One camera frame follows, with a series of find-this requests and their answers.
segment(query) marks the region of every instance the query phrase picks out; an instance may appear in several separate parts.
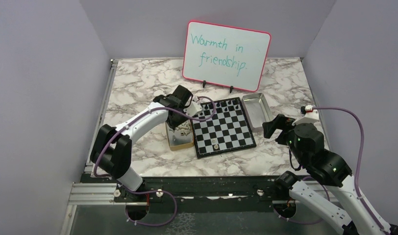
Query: gray backdrop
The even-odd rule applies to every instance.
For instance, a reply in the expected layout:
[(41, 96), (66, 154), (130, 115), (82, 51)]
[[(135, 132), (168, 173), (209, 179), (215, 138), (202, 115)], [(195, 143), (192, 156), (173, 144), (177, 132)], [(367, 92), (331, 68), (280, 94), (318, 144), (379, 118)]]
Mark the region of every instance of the gray backdrop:
[(111, 58), (181, 57), (191, 19), (268, 31), (269, 57), (303, 57), (335, 0), (80, 0)]
[[(398, 224), (398, 0), (337, 0), (303, 65), (320, 106), (348, 108), (361, 118), (360, 186)], [(338, 111), (322, 115), (331, 149), (355, 169), (355, 120)]]
[(54, 235), (109, 57), (77, 0), (0, 1), (0, 235)]

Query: marble surface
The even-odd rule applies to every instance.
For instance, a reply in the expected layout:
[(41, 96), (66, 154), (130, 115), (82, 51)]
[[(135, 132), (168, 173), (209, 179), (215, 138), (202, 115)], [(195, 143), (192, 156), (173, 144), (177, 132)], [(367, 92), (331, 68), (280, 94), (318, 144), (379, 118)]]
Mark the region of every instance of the marble surface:
[[(117, 125), (143, 111), (160, 94), (171, 94), (177, 85), (194, 95), (213, 100), (242, 97), (249, 92), (193, 82), (181, 76), (181, 58), (124, 59), (118, 63), (104, 123)], [(306, 76), (299, 58), (267, 59), (258, 93), (263, 93), (274, 115), (300, 117), (302, 105), (313, 104)], [(293, 171), (286, 146), (274, 138), (254, 132), (256, 148), (197, 159), (194, 147), (171, 151), (165, 124), (154, 127), (132, 150), (133, 169), (142, 176), (237, 176), (280, 175)], [(304, 170), (296, 174), (307, 174)]]

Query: black square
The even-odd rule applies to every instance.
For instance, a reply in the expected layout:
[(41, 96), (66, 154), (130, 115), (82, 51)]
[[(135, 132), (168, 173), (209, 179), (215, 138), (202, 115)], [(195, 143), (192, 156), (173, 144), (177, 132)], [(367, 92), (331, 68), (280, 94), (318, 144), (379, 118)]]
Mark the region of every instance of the black square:
[(232, 148), (233, 147), (232, 142), (226, 142), (225, 144), (226, 144), (226, 148)]
[(206, 152), (206, 147), (199, 148), (199, 153), (205, 153), (205, 152)]
[(205, 146), (209, 146), (209, 145), (212, 145), (211, 140), (205, 140)]
[(193, 129), (200, 129), (200, 123), (193, 124)]
[(196, 136), (197, 141), (202, 141), (203, 140), (203, 135), (197, 135)]

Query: silver tray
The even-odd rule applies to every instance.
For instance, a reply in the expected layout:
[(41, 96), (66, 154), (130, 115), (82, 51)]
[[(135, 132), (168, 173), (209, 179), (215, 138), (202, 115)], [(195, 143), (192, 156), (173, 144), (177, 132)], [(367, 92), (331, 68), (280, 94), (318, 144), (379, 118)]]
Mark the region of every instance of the silver tray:
[(273, 119), (273, 114), (271, 113), (264, 94), (257, 93), (245, 95), (242, 97), (241, 101), (253, 132), (262, 131), (263, 123)]

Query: purple cable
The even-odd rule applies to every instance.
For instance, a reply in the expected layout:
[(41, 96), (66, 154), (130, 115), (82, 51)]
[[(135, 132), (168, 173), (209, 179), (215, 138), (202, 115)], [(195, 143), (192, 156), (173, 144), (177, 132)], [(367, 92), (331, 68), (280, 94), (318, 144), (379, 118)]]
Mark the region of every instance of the purple cable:
[[(306, 177), (304, 177), (304, 178), (302, 179), (302, 181), (305, 181), (305, 180), (307, 180), (307, 179), (313, 179), (313, 178), (312, 178), (311, 176), (306, 176)], [(326, 189), (323, 185), (321, 185), (321, 186), (322, 186), (322, 188), (324, 189), (324, 191), (326, 192), (327, 200), (330, 201), (330, 197), (329, 197), (329, 193), (327, 192), (327, 189)], [(314, 225), (314, 224), (318, 224), (318, 223), (320, 223), (320, 222), (323, 221), (323, 219), (318, 219), (318, 220), (313, 221), (313, 222), (301, 222), (301, 221), (297, 221), (297, 220), (293, 220), (293, 219), (287, 219), (286, 217), (281, 216), (275, 209), (274, 209), (274, 212), (275, 212), (281, 219), (284, 219), (284, 220), (286, 220), (287, 222), (292, 222), (292, 223), (294, 223), (294, 224)]]
[[(132, 191), (132, 190), (130, 190), (129, 188), (127, 188), (125, 185), (123, 185), (123, 186), (124, 186), (124, 188), (125, 188), (126, 190), (128, 190), (130, 193), (132, 193), (132, 194), (137, 194), (137, 195), (140, 195), (140, 194), (148, 194), (148, 193), (156, 193), (156, 192), (158, 192), (158, 190), (151, 190), (151, 191), (145, 191), (145, 192), (135, 192), (135, 191)], [(131, 222), (133, 222), (133, 223), (135, 223), (135, 224), (141, 224), (141, 225), (144, 225), (144, 226), (160, 227), (160, 226), (166, 225), (166, 224), (170, 223), (172, 220), (174, 220), (174, 218), (176, 217), (176, 214), (177, 214), (177, 201), (176, 201), (176, 198), (175, 198), (171, 193), (169, 193), (169, 192), (167, 192), (167, 191), (161, 190), (160, 192), (163, 192), (163, 193), (165, 193), (165, 194), (168, 194), (168, 195), (173, 199), (173, 202), (174, 202), (174, 212), (173, 212), (173, 215), (170, 217), (170, 219), (168, 219), (166, 222), (163, 222), (163, 223), (160, 223), (160, 224), (148, 224), (148, 223), (144, 223), (144, 222), (138, 222), (138, 220), (132, 220), (132, 219), (130, 218), (130, 216), (128, 215), (128, 209), (126, 208), (126, 209), (125, 209), (125, 215), (127, 216), (128, 221), (131, 221)]]
[[(361, 120), (352, 111), (347, 110), (347, 109), (343, 109), (343, 108), (339, 108), (339, 107), (313, 107), (313, 109), (318, 109), (318, 110), (321, 110), (321, 109), (339, 110), (339, 111), (343, 111), (343, 112), (346, 112), (346, 113), (352, 115), (356, 119), (356, 122), (358, 123), (359, 129), (361, 131), (361, 144), (359, 146), (358, 162), (356, 164), (355, 180), (354, 181), (355, 181), (356, 194), (358, 195), (358, 198), (362, 197), (361, 190), (359, 189), (359, 183), (358, 183), (359, 171), (361, 169), (362, 152), (364, 150), (364, 138), (365, 138), (364, 127), (362, 126)], [(375, 223), (381, 229), (381, 231), (383, 231), (386, 235), (390, 235), (387, 231), (384, 230), (384, 226), (381, 224), (381, 222), (378, 220), (378, 218), (372, 212), (371, 208), (369, 208), (369, 206), (368, 206), (367, 202), (364, 200), (364, 198), (360, 198), (360, 201), (361, 201), (362, 205), (364, 205), (365, 209), (368, 211), (369, 215), (372, 217), (372, 219), (375, 221)]]
[(136, 118), (135, 118), (133, 121), (131, 121), (129, 124), (127, 124), (126, 126), (124, 126), (123, 128), (121, 128), (119, 131), (117, 131), (117, 132), (115, 133), (115, 135), (113, 135), (113, 137), (112, 137), (112, 138), (107, 142), (107, 144), (104, 146), (104, 148), (102, 149), (102, 151), (100, 152), (100, 154), (99, 154), (99, 156), (98, 156), (98, 158), (97, 158), (97, 161), (95, 162), (95, 166), (94, 166), (94, 175), (95, 175), (95, 177), (106, 177), (106, 176), (109, 176), (108, 174), (102, 174), (102, 175), (98, 175), (98, 174), (97, 174), (98, 166), (100, 165), (100, 162), (101, 162), (102, 157), (104, 156), (104, 153), (107, 151), (107, 149), (108, 149), (108, 147), (110, 146), (110, 144), (112, 143), (112, 141), (115, 140), (115, 138), (116, 138), (118, 135), (120, 135), (123, 131), (126, 130), (126, 127), (127, 127), (127, 126), (133, 125), (135, 122), (137, 122), (138, 120), (140, 120), (140, 119), (141, 119), (142, 117), (144, 117), (145, 115), (147, 115), (147, 114), (149, 114), (149, 113), (151, 113), (151, 112), (158, 111), (158, 110), (169, 110), (169, 111), (175, 112), (175, 113), (177, 113), (177, 114), (180, 114), (180, 115), (182, 115), (182, 116), (184, 116), (184, 117), (186, 117), (186, 118), (188, 118), (188, 119), (191, 119), (191, 120), (193, 120), (193, 121), (206, 121), (206, 120), (211, 119), (212, 116), (216, 113), (216, 106), (215, 106), (215, 103), (213, 102), (213, 100), (211, 100), (210, 98), (208, 98), (208, 97), (206, 97), (206, 96), (199, 96), (198, 98), (199, 98), (199, 99), (202, 99), (202, 98), (208, 99), (208, 100), (212, 103), (212, 105), (213, 105), (213, 111), (212, 111), (212, 113), (211, 113), (211, 116), (209, 116), (209, 117), (207, 117), (207, 118), (205, 118), (205, 119), (193, 118), (193, 117), (190, 117), (190, 116), (188, 116), (188, 115), (186, 115), (186, 114), (184, 114), (184, 113), (182, 113), (182, 112), (180, 112), (180, 111), (178, 111), (178, 110), (176, 110), (176, 109), (167, 108), (167, 107), (158, 107), (158, 108), (154, 108), (154, 109), (151, 109), (150, 111), (146, 111), (146, 112), (140, 114), (138, 117), (136, 117)]

